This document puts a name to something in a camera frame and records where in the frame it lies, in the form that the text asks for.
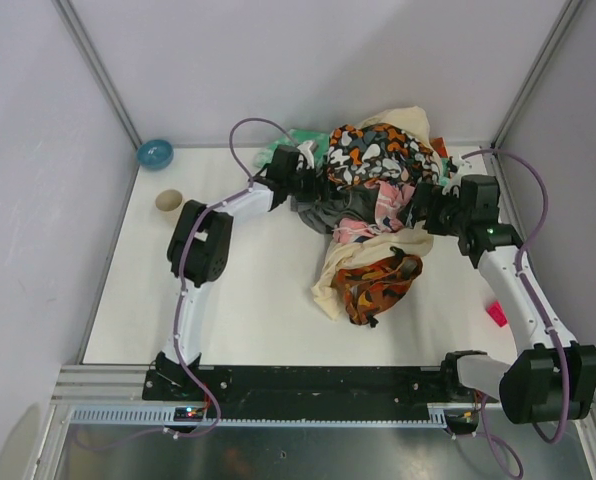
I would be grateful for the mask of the teal white cloth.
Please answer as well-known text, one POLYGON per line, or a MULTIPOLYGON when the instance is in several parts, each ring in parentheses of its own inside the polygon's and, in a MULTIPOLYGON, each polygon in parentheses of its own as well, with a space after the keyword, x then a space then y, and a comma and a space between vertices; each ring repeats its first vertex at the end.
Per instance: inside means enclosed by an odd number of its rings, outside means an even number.
MULTIPOLYGON (((309 131, 309 130, 300 130, 300 129, 290 129, 289 134, 291 138, 297 141, 299 144, 306 141, 306 140, 314 140, 317 145, 318 149, 315 153, 316 158, 316 167, 321 168, 324 160, 326 159, 327 150, 329 148, 329 134, 324 132, 317 132, 317 131, 309 131)), ((279 145, 292 145, 292 141, 287 138, 286 136, 282 136, 281 138, 275 140, 268 146, 264 147, 260 150, 256 156, 254 157, 254 166, 257 169, 262 169, 265 165, 269 164, 272 160, 273 153, 275 149, 279 145)), ((436 137, 430 139, 431 148, 434 152, 440 157, 441 162, 442 158, 451 157, 447 151, 444 139, 442 137, 436 137)), ((441 174, 443 173, 443 162, 441 168, 441 174)))

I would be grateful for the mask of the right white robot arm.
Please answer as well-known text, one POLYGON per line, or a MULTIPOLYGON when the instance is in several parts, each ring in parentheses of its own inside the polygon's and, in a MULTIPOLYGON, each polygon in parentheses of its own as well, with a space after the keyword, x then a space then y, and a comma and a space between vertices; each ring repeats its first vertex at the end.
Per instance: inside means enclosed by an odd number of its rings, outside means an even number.
POLYGON ((462 255, 487 282, 507 318, 516 359, 483 352, 447 355, 457 385, 500 401, 514 424, 581 420, 596 389, 596 347, 582 345, 542 292, 516 229, 499 220, 500 189, 487 175, 467 175, 444 191, 422 183, 409 219, 432 235, 454 236, 462 255))

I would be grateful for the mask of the grey cloth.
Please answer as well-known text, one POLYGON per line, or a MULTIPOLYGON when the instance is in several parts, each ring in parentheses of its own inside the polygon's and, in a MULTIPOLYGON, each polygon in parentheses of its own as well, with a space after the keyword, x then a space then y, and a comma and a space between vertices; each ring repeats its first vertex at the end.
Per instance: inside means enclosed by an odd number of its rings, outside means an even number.
POLYGON ((375 222, 377 188, 338 189, 330 182, 290 194, 290 208, 302 222, 319 234, 332 234, 343 219, 375 222))

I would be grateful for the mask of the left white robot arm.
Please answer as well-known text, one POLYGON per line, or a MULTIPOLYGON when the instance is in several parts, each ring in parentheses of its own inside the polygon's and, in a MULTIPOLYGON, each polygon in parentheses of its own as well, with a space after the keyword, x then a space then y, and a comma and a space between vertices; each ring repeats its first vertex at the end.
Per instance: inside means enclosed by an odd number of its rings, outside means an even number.
POLYGON ((180 292, 172 333, 154 361, 156 374, 166 382, 185 387, 194 381, 193 370, 201 358, 204 307, 211 286, 227 266, 233 229, 290 197, 314 200, 321 193, 316 150, 313 140, 280 145, 271 162, 244 189, 213 205, 195 200, 184 204, 167 250, 180 292))

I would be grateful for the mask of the black orange white patterned cloth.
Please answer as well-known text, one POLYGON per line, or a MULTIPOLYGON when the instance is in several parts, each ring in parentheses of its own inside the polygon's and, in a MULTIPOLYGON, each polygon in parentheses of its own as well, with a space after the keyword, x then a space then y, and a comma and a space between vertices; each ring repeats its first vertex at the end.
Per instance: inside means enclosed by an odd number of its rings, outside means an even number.
POLYGON ((378 181, 415 186, 437 183, 442 162, 432 148, 391 124, 343 125, 329 138, 324 171, 340 189, 378 181))

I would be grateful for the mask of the pink navy patterned cloth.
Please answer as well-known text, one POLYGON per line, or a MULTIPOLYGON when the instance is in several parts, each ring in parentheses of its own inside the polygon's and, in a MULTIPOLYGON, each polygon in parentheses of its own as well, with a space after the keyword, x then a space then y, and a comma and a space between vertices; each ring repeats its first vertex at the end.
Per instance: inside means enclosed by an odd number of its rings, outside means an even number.
POLYGON ((365 184, 354 193, 367 194, 369 214, 362 219, 344 216, 334 228, 333 240, 340 244, 363 243, 381 234, 395 233, 404 228, 398 219, 413 197, 414 187, 379 180, 365 184))

